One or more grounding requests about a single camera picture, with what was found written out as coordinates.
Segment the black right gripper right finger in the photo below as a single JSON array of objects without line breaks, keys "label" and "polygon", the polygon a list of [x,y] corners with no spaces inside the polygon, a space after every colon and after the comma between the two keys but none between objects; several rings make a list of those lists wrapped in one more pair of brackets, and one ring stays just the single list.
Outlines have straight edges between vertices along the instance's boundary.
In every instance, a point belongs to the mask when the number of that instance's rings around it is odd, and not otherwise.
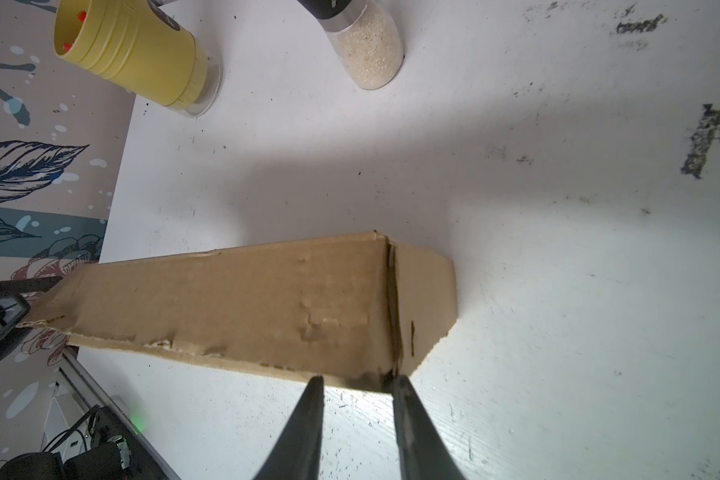
[{"label": "black right gripper right finger", "polygon": [[464,480],[409,378],[395,378],[391,393],[401,478]]}]

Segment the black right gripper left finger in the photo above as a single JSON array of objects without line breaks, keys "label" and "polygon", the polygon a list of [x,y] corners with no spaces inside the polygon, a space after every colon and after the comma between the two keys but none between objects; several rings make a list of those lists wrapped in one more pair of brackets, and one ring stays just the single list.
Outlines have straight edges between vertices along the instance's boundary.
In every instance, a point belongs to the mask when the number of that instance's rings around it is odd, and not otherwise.
[{"label": "black right gripper left finger", "polygon": [[312,377],[255,479],[319,478],[324,379]]}]

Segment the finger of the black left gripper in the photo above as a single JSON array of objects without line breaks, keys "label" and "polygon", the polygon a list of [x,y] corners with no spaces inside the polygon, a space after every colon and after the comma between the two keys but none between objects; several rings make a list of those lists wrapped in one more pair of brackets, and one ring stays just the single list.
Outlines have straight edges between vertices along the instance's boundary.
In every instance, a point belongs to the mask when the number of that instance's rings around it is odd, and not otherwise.
[{"label": "finger of the black left gripper", "polygon": [[62,280],[61,277],[44,277],[0,281],[0,362],[28,335],[30,328],[19,324],[30,311],[24,295],[44,293]]}]

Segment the brown cardboard box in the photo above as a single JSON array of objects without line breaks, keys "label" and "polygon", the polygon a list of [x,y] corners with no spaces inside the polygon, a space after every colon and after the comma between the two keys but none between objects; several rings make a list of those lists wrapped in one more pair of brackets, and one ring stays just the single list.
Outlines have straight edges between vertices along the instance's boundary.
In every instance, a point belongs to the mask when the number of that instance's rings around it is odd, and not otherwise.
[{"label": "brown cardboard box", "polygon": [[84,265],[26,323],[77,346],[381,392],[457,317],[449,258],[370,232]]}]

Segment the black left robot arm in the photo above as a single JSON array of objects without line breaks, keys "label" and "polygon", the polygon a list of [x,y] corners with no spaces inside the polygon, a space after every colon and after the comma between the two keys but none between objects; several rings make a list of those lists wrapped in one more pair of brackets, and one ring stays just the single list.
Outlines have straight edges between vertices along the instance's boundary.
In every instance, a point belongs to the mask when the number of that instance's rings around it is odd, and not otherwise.
[{"label": "black left robot arm", "polygon": [[[30,311],[25,296],[44,293],[61,280],[60,276],[51,276],[0,281],[0,361],[29,334],[27,328],[19,325]],[[98,406],[92,407],[73,426],[57,435],[44,450],[24,453],[6,461],[0,466],[0,479],[125,479],[126,468],[122,464],[130,460],[127,447],[102,445],[68,460],[63,460],[55,451],[78,433],[82,424],[95,416],[98,410]]]}]

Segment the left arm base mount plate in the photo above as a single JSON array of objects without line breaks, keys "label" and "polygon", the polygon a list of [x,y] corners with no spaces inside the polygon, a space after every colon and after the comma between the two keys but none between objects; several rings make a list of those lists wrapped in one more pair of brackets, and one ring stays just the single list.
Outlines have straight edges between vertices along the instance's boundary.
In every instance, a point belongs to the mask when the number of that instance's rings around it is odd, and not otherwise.
[{"label": "left arm base mount plate", "polygon": [[65,479],[176,479],[178,475],[113,408],[96,405],[43,446]]}]

